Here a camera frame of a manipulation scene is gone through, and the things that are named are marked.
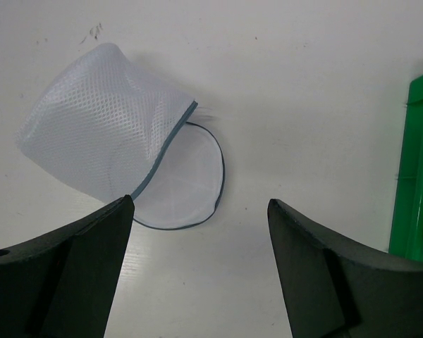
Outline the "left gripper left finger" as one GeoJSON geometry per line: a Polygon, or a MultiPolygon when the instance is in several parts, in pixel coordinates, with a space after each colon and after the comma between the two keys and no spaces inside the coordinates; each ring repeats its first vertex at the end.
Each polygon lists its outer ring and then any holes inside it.
{"type": "Polygon", "coordinates": [[[126,195],[0,249],[0,337],[103,337],[134,209],[126,195]]]}

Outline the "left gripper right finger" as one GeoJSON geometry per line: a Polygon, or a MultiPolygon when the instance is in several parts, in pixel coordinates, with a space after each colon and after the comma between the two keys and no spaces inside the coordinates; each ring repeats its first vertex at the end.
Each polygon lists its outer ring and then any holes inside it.
{"type": "Polygon", "coordinates": [[[294,337],[423,337],[423,262],[356,242],[278,199],[267,218],[294,337]]]}

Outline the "white mesh laundry bag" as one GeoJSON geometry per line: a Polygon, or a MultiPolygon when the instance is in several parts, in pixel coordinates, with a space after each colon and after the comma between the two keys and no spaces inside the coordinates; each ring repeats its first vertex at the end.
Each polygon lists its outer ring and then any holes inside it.
{"type": "Polygon", "coordinates": [[[134,220],[156,230],[200,225],[226,179],[216,137],[191,121],[197,102],[100,44],[44,90],[20,127],[22,153],[104,203],[130,196],[134,220]]]}

